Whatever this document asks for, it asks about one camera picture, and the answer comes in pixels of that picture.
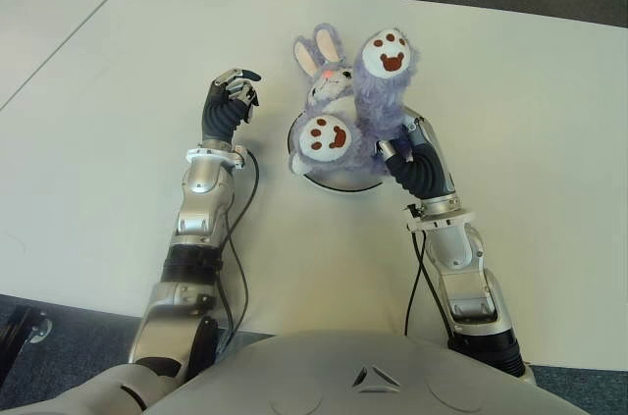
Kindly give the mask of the right robot hand black silver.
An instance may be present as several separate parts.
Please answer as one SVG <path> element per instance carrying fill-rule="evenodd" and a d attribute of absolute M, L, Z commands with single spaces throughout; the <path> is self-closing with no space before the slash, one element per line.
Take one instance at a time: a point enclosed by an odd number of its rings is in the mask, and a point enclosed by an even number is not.
<path fill-rule="evenodd" d="M 405 107 L 402 125 L 401 137 L 376 143 L 376 152 L 389 173 L 403 189 L 423 203 L 425 215 L 460 210 L 451 172 L 430 122 Z"/>

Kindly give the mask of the left robot hand black silver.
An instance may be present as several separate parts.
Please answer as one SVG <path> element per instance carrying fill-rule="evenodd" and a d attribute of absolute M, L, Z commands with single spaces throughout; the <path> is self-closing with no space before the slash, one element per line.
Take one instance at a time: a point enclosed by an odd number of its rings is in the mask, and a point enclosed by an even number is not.
<path fill-rule="evenodd" d="M 210 83 L 201 115 L 202 144 L 210 140 L 232 143 L 239 124 L 249 123 L 259 105 L 252 83 L 261 79 L 250 70 L 230 69 Z"/>

